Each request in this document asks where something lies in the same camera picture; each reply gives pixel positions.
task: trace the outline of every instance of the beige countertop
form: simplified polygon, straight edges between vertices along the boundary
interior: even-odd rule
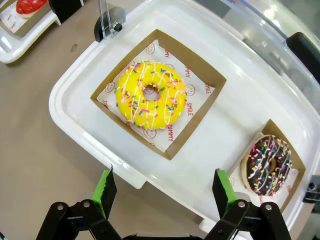
[[[142,1],[114,2],[128,12]],[[48,108],[57,80],[95,40],[97,1],[84,3],[62,26],[49,27],[19,60],[0,63],[0,231],[9,240],[35,239],[52,203],[72,206],[89,198],[106,169],[54,124]],[[160,190],[148,183],[137,190],[115,179],[110,221],[122,237],[136,232],[205,236],[200,217]],[[304,206],[293,239],[311,208]]]

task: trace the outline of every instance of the donut hole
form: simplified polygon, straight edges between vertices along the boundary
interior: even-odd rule
[[[148,85],[145,87],[143,91],[143,96],[149,101],[156,101],[159,97],[158,88],[152,85]]]
[[[276,169],[277,161],[272,158],[271,161],[269,162],[269,173],[272,173]]]

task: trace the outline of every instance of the clear plastic lid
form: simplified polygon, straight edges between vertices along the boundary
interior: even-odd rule
[[[286,44],[302,32],[319,50],[316,35],[277,0],[198,0],[241,34],[242,41],[283,78],[289,78],[320,113],[320,85]]]

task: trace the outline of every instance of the black handle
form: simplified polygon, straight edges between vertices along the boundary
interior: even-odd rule
[[[80,0],[49,0],[52,11],[57,15],[60,23],[70,18],[82,7]]]
[[[302,32],[296,32],[285,41],[320,84],[320,51],[317,47]]]

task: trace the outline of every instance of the yellow glazed donut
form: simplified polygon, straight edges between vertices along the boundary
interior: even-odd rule
[[[158,89],[155,101],[147,100],[147,86]],[[187,102],[183,79],[168,66],[159,62],[142,61],[127,68],[119,79],[116,104],[121,114],[138,128],[158,129],[174,123]]]

